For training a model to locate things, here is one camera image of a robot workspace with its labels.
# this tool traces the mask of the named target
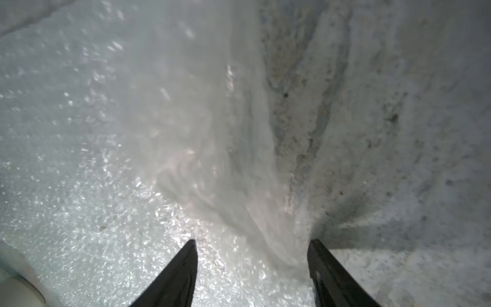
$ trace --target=dark spot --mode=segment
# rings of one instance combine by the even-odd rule
[[[297,156],[297,165],[302,164],[305,161],[305,155],[298,155]]]
[[[389,121],[391,123],[395,124],[398,119],[399,119],[399,115],[398,114],[394,114],[391,118],[389,118]]]

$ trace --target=white object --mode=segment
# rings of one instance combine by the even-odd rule
[[[45,299],[27,280],[10,277],[0,283],[0,306],[42,307]]]

